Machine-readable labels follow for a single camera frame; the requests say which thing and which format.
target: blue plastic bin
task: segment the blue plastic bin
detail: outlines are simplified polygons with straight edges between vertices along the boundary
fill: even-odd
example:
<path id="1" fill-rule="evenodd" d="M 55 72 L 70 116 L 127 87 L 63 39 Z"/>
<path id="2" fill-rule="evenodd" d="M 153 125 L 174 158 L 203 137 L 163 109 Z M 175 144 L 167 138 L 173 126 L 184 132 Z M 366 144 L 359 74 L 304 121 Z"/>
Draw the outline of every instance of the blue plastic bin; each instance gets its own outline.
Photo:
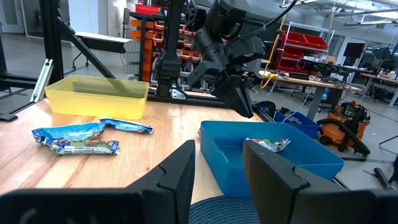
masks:
<path id="1" fill-rule="evenodd" d="M 220 189 L 229 197 L 251 195 L 242 159 L 246 138 L 289 138 L 292 142 L 278 154 L 327 180 L 332 180 L 344 165 L 336 154 L 285 123 L 203 121 L 200 130 L 201 153 Z"/>
<path id="2" fill-rule="evenodd" d="M 296 112 L 295 114 L 292 115 L 293 118 L 297 118 L 301 124 L 295 124 L 291 122 L 290 120 L 286 120 L 285 123 L 291 124 L 304 134 L 306 134 L 308 137 L 315 139 L 317 137 L 317 132 L 321 129 L 321 126 L 319 126 L 317 123 L 313 122 L 310 118 L 306 117 L 302 113 Z M 276 122 L 282 122 L 285 119 L 285 116 L 280 112 L 280 110 L 277 110 L 275 112 L 275 121 Z"/>

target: yellow plastic bin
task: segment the yellow plastic bin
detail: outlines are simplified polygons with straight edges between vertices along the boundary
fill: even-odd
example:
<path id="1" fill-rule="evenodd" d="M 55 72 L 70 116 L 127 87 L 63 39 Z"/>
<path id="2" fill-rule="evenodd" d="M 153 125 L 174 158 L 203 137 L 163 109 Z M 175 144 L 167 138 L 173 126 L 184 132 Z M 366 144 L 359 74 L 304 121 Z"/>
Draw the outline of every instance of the yellow plastic bin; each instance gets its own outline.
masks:
<path id="1" fill-rule="evenodd" d="M 141 119 L 149 83 L 70 75 L 45 88 L 54 113 Z"/>

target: red container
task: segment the red container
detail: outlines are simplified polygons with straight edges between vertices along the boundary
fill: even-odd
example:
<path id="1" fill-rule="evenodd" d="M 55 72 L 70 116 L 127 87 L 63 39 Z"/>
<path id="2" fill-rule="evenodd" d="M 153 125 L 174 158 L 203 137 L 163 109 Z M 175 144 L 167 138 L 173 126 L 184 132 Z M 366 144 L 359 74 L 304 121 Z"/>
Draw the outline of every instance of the red container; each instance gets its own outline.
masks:
<path id="1" fill-rule="evenodd" d="M 285 43 L 286 35 L 287 31 L 285 30 L 282 34 L 282 44 Z M 299 34 L 296 32 L 289 32 L 287 35 L 286 43 L 300 45 L 300 46 L 307 46 L 308 41 L 306 40 L 303 34 Z"/>
<path id="2" fill-rule="evenodd" d="M 292 48 L 285 48 L 285 51 L 278 51 L 279 58 L 280 57 L 287 57 L 287 58 L 294 58 L 294 59 L 301 59 L 304 58 L 304 54 L 302 50 L 292 49 Z"/>
<path id="3" fill-rule="evenodd" d="M 282 70 L 284 72 L 295 72 L 295 73 L 304 73 L 308 74 L 308 70 L 304 68 L 298 68 L 297 62 L 291 60 L 281 60 L 279 65 L 279 58 L 275 58 L 274 68 L 277 70 Z"/>
<path id="4" fill-rule="evenodd" d="M 322 50 L 325 50 L 328 48 L 328 44 L 323 40 L 322 37 L 317 37 L 314 35 L 304 35 L 304 37 L 308 42 L 307 47 L 312 47 L 312 48 L 322 49 Z"/>
<path id="5" fill-rule="evenodd" d="M 160 6 L 146 6 L 142 4 L 136 4 L 136 13 L 154 15 L 160 12 Z"/>

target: snack bar wrapper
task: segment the snack bar wrapper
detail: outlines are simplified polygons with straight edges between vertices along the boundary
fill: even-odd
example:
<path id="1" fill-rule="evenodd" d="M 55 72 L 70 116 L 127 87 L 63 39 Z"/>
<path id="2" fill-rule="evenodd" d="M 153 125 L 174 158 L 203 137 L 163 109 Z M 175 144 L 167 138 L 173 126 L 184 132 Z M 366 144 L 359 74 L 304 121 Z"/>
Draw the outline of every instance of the snack bar wrapper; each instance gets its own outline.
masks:
<path id="1" fill-rule="evenodd" d="M 152 133 L 150 126 L 121 121 L 111 118 L 100 119 L 99 123 L 73 124 L 52 128 L 32 130 L 36 142 L 50 146 L 58 155 L 67 154 L 119 154 L 119 141 L 96 141 L 105 131 L 105 127 L 112 126 L 122 131 L 136 133 Z"/>
<path id="2" fill-rule="evenodd" d="M 280 142 L 275 142 L 268 139 L 251 139 L 251 138 L 246 138 L 246 140 L 252 140 L 258 143 L 260 146 L 272 152 L 280 152 L 284 150 L 284 148 L 291 142 L 289 139 L 282 139 L 280 140 Z"/>

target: wooden table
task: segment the wooden table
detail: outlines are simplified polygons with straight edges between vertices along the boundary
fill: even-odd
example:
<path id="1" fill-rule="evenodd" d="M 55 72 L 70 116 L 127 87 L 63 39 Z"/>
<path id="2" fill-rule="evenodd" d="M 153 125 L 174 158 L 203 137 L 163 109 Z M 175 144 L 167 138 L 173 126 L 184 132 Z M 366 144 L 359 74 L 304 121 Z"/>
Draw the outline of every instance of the wooden table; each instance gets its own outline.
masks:
<path id="1" fill-rule="evenodd" d="M 200 153 L 198 130 L 204 120 L 261 121 L 246 119 L 233 110 L 147 102 L 138 122 L 151 125 L 152 134 L 107 128 L 102 140 L 118 140 L 120 154 L 57 156 L 35 142 L 31 130 L 80 124 L 98 118 L 53 114 L 47 100 L 17 114 L 19 119 L 0 123 L 0 194 L 20 188 L 124 188 L 142 177 L 186 140 L 196 142 L 196 171 L 192 203 L 222 195 Z"/>
<path id="2" fill-rule="evenodd" d="M 367 93 L 369 91 L 369 89 L 372 87 L 373 80 L 375 78 L 377 80 L 382 80 L 382 81 L 390 82 L 390 83 L 393 83 L 393 84 L 398 84 L 398 80 L 393 80 L 391 78 L 375 77 L 375 75 L 366 74 L 366 73 L 360 73 L 360 75 L 362 75 L 362 76 L 364 76 L 366 78 L 369 78 L 369 80 L 368 80 L 368 82 L 367 82 L 367 84 L 365 86 L 365 89 L 363 91 L 364 93 Z M 375 83 L 374 85 L 376 87 L 383 88 L 383 89 L 389 90 L 389 91 L 394 93 L 394 96 L 392 97 L 392 99 L 391 99 L 391 101 L 389 103 L 389 106 L 394 106 L 394 103 L 397 101 L 397 98 L 398 98 L 398 88 L 394 88 L 392 86 L 381 85 L 381 84 L 378 84 L 378 83 Z"/>
<path id="3" fill-rule="evenodd" d="M 269 72 L 264 73 L 264 71 L 260 71 L 260 73 L 259 73 L 260 78 L 262 78 L 262 76 L 264 76 L 264 79 L 266 79 L 266 80 L 268 79 L 268 74 L 269 74 Z M 317 113 L 318 107 L 322 100 L 323 93 L 325 92 L 326 88 L 335 88 L 335 89 L 340 89 L 340 90 L 348 89 L 349 91 L 362 92 L 362 89 L 356 88 L 353 86 L 349 86 L 349 85 L 345 85 L 344 87 L 335 86 L 331 83 L 323 83 L 323 82 L 315 81 L 315 80 L 301 80 L 298 78 L 284 78 L 284 77 L 278 76 L 277 81 L 283 82 L 283 83 L 288 83 L 288 84 L 293 84 L 293 85 L 312 86 L 312 87 L 316 88 L 315 94 L 312 98 L 310 108 L 308 109 L 308 113 L 307 113 L 307 117 L 312 120 L 314 119 L 314 117 Z"/>

